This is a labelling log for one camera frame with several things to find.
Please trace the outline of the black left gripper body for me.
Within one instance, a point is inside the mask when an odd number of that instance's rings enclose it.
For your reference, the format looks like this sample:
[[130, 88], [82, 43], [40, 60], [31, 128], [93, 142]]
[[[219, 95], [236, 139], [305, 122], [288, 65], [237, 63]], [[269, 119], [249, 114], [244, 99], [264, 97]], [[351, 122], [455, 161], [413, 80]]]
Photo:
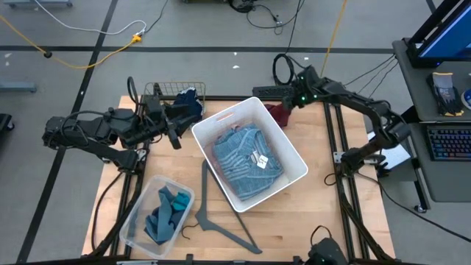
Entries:
[[149, 104], [144, 108], [144, 120], [148, 126], [146, 137], [167, 135], [174, 149], [180, 149], [177, 125], [169, 120], [165, 113], [165, 107], [160, 104]]

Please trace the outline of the black Puma garment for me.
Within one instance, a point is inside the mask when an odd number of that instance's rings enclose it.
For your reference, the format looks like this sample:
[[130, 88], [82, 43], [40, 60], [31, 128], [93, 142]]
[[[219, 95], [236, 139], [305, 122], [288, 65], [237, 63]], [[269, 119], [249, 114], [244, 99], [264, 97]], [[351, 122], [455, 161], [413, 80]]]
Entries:
[[202, 115], [204, 113], [204, 107], [202, 102], [198, 98], [197, 90], [195, 87], [186, 88], [183, 91], [180, 91], [176, 95], [176, 99], [173, 102], [173, 105], [187, 105], [188, 114], [190, 116], [195, 116], [192, 124], [202, 120]]

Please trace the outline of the maroon cloth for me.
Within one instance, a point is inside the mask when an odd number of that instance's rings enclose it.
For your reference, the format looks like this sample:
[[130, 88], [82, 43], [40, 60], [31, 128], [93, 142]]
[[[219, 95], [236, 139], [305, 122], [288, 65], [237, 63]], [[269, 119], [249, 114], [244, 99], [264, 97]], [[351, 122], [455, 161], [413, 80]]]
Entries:
[[277, 122], [280, 128], [284, 128], [288, 125], [288, 120], [289, 116], [291, 115], [291, 111], [285, 109], [282, 104], [265, 104], [265, 108], [269, 111], [272, 118]]

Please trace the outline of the blue striped shirt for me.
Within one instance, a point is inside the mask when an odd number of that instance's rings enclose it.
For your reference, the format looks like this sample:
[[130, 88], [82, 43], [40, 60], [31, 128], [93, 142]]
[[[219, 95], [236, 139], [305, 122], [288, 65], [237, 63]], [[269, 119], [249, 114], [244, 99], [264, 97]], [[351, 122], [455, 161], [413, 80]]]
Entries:
[[256, 124], [240, 126], [214, 152], [225, 180], [242, 201], [269, 189], [284, 172]]

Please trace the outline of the dark slate blue cloth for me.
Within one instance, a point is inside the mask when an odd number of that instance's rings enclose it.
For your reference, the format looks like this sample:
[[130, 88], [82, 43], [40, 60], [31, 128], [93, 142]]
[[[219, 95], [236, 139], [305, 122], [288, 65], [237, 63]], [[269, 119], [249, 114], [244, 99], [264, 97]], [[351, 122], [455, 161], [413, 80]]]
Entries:
[[156, 208], [146, 217], [144, 232], [157, 244], [162, 245], [172, 238], [184, 211], [171, 211], [168, 221], [159, 220], [160, 209]]

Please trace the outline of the white plastic basket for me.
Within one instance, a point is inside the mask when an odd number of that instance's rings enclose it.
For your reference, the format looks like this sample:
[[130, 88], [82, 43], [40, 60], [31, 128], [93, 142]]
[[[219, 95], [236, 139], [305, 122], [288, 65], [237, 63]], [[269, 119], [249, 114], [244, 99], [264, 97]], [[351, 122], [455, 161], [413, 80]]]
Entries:
[[[268, 146], [280, 161], [284, 172], [269, 189], [250, 199], [242, 201], [235, 195], [228, 182], [225, 180], [216, 159], [209, 156], [205, 147], [211, 143], [217, 135], [228, 130], [231, 126], [244, 126], [246, 124], [256, 124], [262, 130]], [[245, 99], [242, 102], [220, 110], [195, 124], [191, 131], [210, 168], [215, 173], [216, 180], [222, 186], [224, 195], [227, 197], [231, 206], [239, 213], [243, 213], [255, 207], [308, 173], [308, 166], [304, 160], [277, 122], [272, 118], [262, 101], [256, 97]]]

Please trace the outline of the grey clothes hanger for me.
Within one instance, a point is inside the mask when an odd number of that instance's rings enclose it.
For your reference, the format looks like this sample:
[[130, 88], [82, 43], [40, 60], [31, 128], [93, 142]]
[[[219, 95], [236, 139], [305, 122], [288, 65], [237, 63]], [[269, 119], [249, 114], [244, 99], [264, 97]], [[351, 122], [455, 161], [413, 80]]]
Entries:
[[[248, 237], [249, 241], [243, 240], [241, 237], [237, 236], [234, 233], [231, 233], [229, 230], [224, 229], [220, 225], [212, 222], [208, 218], [208, 175], [211, 175], [216, 180], [216, 175], [213, 170], [210, 168], [208, 162], [204, 160], [202, 162], [202, 184], [201, 184], [201, 203], [199, 210], [195, 214], [195, 218], [198, 222], [198, 225], [202, 228], [203, 231], [216, 231], [223, 235], [224, 237], [228, 238], [229, 240], [235, 242], [239, 246], [243, 247], [244, 249], [248, 250], [249, 252], [260, 255], [263, 251], [258, 247], [255, 243], [254, 238], [251, 236], [247, 226], [244, 224], [242, 218], [240, 217], [239, 213], [230, 205], [231, 210], [233, 211], [238, 223], [240, 224], [242, 230], [245, 232], [246, 236]], [[216, 180], [216, 184], [221, 191], [222, 186]]]

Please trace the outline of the clear plastic bin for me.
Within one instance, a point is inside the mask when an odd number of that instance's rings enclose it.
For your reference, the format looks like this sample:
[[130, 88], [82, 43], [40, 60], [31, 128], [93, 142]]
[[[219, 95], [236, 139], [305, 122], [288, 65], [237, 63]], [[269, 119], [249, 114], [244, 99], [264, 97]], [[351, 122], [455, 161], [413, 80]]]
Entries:
[[[158, 192], [161, 188], [167, 186], [174, 197], [179, 193], [186, 193], [190, 198], [188, 207], [184, 211], [180, 223], [176, 227], [175, 233], [170, 240], [162, 245], [157, 245], [145, 232], [146, 217], [153, 212], [154, 209], [160, 207], [160, 198]], [[119, 232], [119, 238], [134, 250], [144, 253], [146, 256], [154, 259], [165, 258], [170, 252], [180, 231], [185, 223], [190, 209], [194, 203], [194, 191], [176, 181], [167, 177], [156, 175], [151, 177], [144, 189], [137, 198], [135, 205], [132, 207], [129, 216], [123, 224]]]

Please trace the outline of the white flat box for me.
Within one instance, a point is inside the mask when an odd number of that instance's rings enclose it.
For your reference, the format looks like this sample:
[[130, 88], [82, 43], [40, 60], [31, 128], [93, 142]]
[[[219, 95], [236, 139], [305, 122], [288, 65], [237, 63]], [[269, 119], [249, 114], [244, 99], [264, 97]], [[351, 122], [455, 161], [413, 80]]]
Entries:
[[366, 164], [373, 166], [380, 166], [383, 169], [391, 170], [395, 166], [408, 160], [411, 156], [406, 149], [398, 144], [396, 147], [391, 149], [381, 149], [373, 155], [366, 158]]

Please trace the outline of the grey computer desk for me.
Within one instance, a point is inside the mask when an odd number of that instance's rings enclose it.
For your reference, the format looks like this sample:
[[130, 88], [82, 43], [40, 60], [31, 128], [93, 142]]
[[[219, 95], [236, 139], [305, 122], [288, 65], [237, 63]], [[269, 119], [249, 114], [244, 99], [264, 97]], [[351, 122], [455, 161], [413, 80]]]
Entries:
[[404, 114], [411, 128], [411, 142], [430, 198], [434, 202], [471, 202], [471, 160], [433, 160], [426, 129], [464, 129], [471, 133], [471, 110], [462, 116], [439, 114], [432, 89], [426, 79], [432, 68], [414, 68], [406, 54], [406, 43], [396, 40], [392, 47], [402, 71], [413, 106]]

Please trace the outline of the grey metal floor foot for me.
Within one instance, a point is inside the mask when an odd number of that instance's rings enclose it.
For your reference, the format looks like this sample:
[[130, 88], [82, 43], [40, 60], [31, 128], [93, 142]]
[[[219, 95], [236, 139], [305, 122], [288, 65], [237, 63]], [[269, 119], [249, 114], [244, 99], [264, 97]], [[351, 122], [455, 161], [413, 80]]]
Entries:
[[0, 82], [0, 92], [7, 91], [35, 93], [37, 88], [33, 82]]
[[73, 3], [71, 0], [0, 0], [2, 4], [6, 4], [11, 8], [16, 8], [18, 5], [45, 5], [45, 4], [64, 4], [67, 7], [72, 7]]

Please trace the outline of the grey black work gloves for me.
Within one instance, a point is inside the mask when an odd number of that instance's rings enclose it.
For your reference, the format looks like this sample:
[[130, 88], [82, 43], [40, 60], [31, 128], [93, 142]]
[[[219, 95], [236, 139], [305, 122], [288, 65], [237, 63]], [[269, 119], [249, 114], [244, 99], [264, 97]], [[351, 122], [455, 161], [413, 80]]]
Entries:
[[440, 115], [452, 117], [463, 115], [464, 111], [459, 101], [459, 94], [453, 85], [453, 73], [433, 72], [426, 81], [433, 91]]

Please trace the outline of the black backlit keyboard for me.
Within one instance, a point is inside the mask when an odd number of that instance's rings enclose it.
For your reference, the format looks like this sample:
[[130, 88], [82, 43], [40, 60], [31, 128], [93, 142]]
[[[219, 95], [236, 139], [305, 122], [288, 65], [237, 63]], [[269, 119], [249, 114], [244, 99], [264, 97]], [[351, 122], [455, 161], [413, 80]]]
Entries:
[[425, 141], [431, 160], [471, 161], [470, 125], [428, 125]]

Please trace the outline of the computer monitor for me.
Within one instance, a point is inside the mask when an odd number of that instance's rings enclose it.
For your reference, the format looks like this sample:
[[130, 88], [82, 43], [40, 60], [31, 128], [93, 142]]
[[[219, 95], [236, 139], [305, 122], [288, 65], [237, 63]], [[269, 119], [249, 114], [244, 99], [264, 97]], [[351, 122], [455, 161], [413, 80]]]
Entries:
[[471, 61], [471, 0], [443, 0], [404, 42], [415, 68], [435, 68], [445, 61]]

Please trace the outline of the black metal table frame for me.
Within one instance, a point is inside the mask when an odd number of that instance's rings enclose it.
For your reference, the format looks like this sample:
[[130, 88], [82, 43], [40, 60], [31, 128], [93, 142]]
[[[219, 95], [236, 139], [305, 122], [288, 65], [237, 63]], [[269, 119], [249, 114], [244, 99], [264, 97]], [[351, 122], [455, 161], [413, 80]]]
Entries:
[[[204, 155], [191, 132], [175, 150], [167, 139], [154, 144], [146, 162], [145, 177], [168, 177], [192, 188], [195, 200], [168, 257], [182, 260], [192, 255], [197, 261], [292, 261], [305, 257], [310, 236], [324, 225], [351, 258], [371, 258], [372, 251], [360, 241], [358, 231], [341, 212], [339, 189], [333, 184], [332, 154], [349, 145], [367, 141], [363, 117], [348, 108], [336, 109], [315, 103], [295, 110], [285, 133], [308, 166], [308, 173], [264, 202], [239, 213], [255, 243], [263, 251], [253, 254], [216, 231], [203, 231], [195, 218], [201, 203]], [[208, 218], [243, 240], [249, 241], [216, 180], [208, 176]]]

